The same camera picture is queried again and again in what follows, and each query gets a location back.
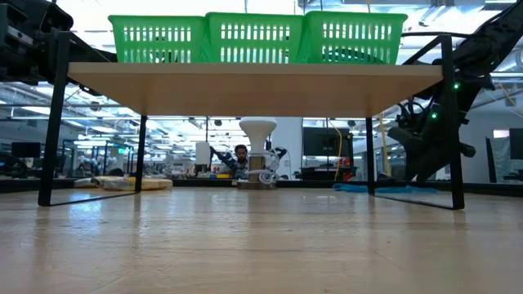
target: blue cloth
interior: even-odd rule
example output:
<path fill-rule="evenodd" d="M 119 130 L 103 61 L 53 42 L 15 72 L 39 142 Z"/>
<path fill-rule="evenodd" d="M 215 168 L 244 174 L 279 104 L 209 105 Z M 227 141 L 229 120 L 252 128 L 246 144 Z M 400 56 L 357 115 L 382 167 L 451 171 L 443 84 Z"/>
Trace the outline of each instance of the blue cloth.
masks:
<path fill-rule="evenodd" d="M 333 189 L 336 191 L 343 191 L 349 193 L 368 193 L 369 190 L 365 185 L 349 185 L 349 184 L 334 184 Z M 412 194 L 412 193 L 426 193 L 426 194 L 436 194 L 438 190 L 431 188 L 418 188 L 407 185 L 405 187 L 385 187 L 385 188 L 376 188 L 376 193 L 384 194 Z"/>

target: wooden shelf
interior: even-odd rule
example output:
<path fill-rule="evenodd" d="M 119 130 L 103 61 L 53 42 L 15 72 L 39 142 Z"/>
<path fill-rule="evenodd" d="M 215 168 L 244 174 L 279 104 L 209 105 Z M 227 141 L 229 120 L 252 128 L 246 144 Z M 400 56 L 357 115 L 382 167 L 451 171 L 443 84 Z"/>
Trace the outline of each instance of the wooden shelf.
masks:
<path fill-rule="evenodd" d="M 357 117 L 442 79 L 433 65 L 71 63 L 69 77 L 143 115 Z"/>

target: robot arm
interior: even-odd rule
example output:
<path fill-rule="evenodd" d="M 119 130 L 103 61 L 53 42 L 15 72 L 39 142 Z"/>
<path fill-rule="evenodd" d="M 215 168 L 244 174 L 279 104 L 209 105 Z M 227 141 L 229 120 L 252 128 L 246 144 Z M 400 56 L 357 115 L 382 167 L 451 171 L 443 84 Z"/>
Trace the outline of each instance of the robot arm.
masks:
<path fill-rule="evenodd" d="M 467 124 L 467 112 L 482 88 L 494 89 L 491 82 L 492 73 L 512 51 L 523 36 L 523 0 L 518 0 L 505 11 L 487 20 L 478 30 L 469 35 L 454 50 L 456 67 L 456 96 L 461 115 L 461 123 Z M 441 64 L 434 60 L 433 65 Z M 442 167 L 450 163 L 449 132 L 445 129 L 445 114 L 441 112 L 443 95 L 442 83 L 418 93 L 415 97 L 430 100 L 427 107 L 418 107 L 421 112 L 415 113 L 417 104 L 413 99 L 401 105 L 401 114 L 389 137 L 398 140 L 407 153 L 405 179 L 425 181 Z M 472 157 L 476 150 L 469 145 L 461 144 L 463 155 Z"/>

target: green plastic basket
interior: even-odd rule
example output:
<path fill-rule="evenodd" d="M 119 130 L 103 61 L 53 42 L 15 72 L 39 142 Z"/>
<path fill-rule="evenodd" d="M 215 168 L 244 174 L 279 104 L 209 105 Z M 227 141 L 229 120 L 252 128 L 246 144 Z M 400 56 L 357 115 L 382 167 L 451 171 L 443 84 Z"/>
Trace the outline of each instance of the green plastic basket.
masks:
<path fill-rule="evenodd" d="M 297 61 L 303 16 L 211 12 L 206 17 L 212 62 L 287 64 Z"/>
<path fill-rule="evenodd" d="M 394 65 L 405 14 L 311 11 L 299 60 L 304 63 Z"/>
<path fill-rule="evenodd" d="M 208 44 L 202 16 L 109 16 L 118 62 L 204 62 Z"/>

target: person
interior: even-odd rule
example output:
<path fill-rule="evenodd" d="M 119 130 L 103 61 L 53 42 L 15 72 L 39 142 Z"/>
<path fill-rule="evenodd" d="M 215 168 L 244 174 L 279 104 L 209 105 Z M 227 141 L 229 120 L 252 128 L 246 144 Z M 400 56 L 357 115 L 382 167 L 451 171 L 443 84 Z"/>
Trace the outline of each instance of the person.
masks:
<path fill-rule="evenodd" d="M 247 146 L 245 145 L 236 145 L 235 147 L 235 154 L 236 154 L 236 162 L 234 163 L 236 167 L 236 172 L 233 173 L 233 171 L 229 167 L 225 167 L 221 173 L 228 173 L 230 176 L 234 177 L 235 179 L 247 179 L 248 175 L 246 172 L 248 171 L 248 152 L 247 152 Z"/>

